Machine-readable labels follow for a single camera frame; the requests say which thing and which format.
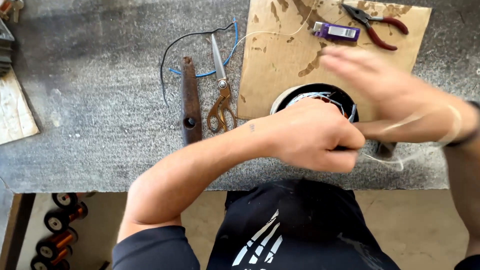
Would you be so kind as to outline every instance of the workbench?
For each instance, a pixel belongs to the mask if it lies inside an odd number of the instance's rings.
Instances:
[[[457,96],[479,100],[480,6],[476,0],[396,0],[433,7],[413,73]],[[159,81],[159,58],[177,37],[238,21],[245,34],[248,0],[39,0],[25,3],[16,38],[14,70],[40,134],[0,146],[0,212],[11,192],[127,191],[137,176],[182,147],[179,69],[190,55],[197,73],[214,69],[208,36],[185,38],[165,63],[168,107]],[[233,28],[217,34],[226,57]],[[226,66],[237,100],[243,44]],[[206,115],[218,97],[216,79],[198,79],[204,138]],[[374,143],[365,151],[372,153]],[[308,178],[346,189],[448,188],[441,151],[400,145],[400,156],[425,151],[396,172],[361,160],[351,173],[331,174],[284,166],[273,159],[241,164],[208,190],[245,190],[266,181]],[[5,216],[0,215],[0,235]]]

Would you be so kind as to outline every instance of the cardboard sheet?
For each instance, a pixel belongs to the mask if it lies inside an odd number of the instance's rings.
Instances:
[[[32,113],[10,70],[0,78],[0,145],[39,133]]]
[[[398,50],[379,48],[372,43],[365,27],[343,10],[343,2],[372,16],[395,17],[408,27],[409,34],[404,35],[388,24],[373,22],[371,25],[378,36]],[[256,31],[292,34],[307,22],[294,35],[255,33],[245,39],[237,116],[241,119],[266,116],[283,91],[308,83],[328,83],[346,91],[358,104],[360,121],[374,119],[374,110],[368,101],[320,65],[320,51],[334,43],[357,46],[375,51],[399,69],[411,72],[431,11],[424,7],[357,0],[251,0],[247,34]],[[312,35],[315,21],[360,28],[359,40],[351,44],[315,37]]]

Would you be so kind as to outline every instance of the man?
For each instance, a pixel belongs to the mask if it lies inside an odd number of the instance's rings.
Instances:
[[[419,143],[452,134],[453,143],[444,147],[450,188],[470,236],[466,258],[455,269],[480,269],[479,110],[366,51],[323,52],[321,64],[354,85],[381,119],[352,125],[335,105],[305,98],[165,157],[130,187],[113,249],[115,270],[199,269],[180,213],[239,163],[273,157],[316,171],[349,172],[366,138]],[[272,182],[229,193],[225,206],[209,270],[398,269],[366,227],[351,191],[306,180]]]

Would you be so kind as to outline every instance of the red-handled pliers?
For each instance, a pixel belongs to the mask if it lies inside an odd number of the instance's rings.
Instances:
[[[370,38],[373,40],[375,44],[377,44],[379,47],[387,49],[387,50],[396,50],[396,46],[388,45],[386,44],[383,40],[381,40],[375,30],[372,28],[372,26],[368,23],[368,21],[373,21],[373,22],[382,22],[382,23],[387,23],[390,25],[396,26],[402,33],[405,35],[408,34],[408,28],[403,24],[403,22],[392,18],[392,17],[373,17],[368,15],[365,11],[354,8],[352,6],[342,4],[343,8],[350,14],[352,18],[357,20],[358,22],[362,23],[366,28],[368,35]]]

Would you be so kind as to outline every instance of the hand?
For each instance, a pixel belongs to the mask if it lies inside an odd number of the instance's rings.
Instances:
[[[250,130],[268,145],[266,156],[296,167],[349,172],[365,138],[338,107],[304,98],[273,115],[249,121]],[[334,150],[343,146],[349,150]]]
[[[448,105],[461,115],[454,141],[468,136],[478,123],[478,112],[459,98],[399,71],[379,56],[360,49],[326,47],[320,63],[348,81],[376,106],[378,121],[355,123],[367,139],[384,142],[438,141],[457,121]],[[412,114],[423,116],[408,124],[385,130]]]

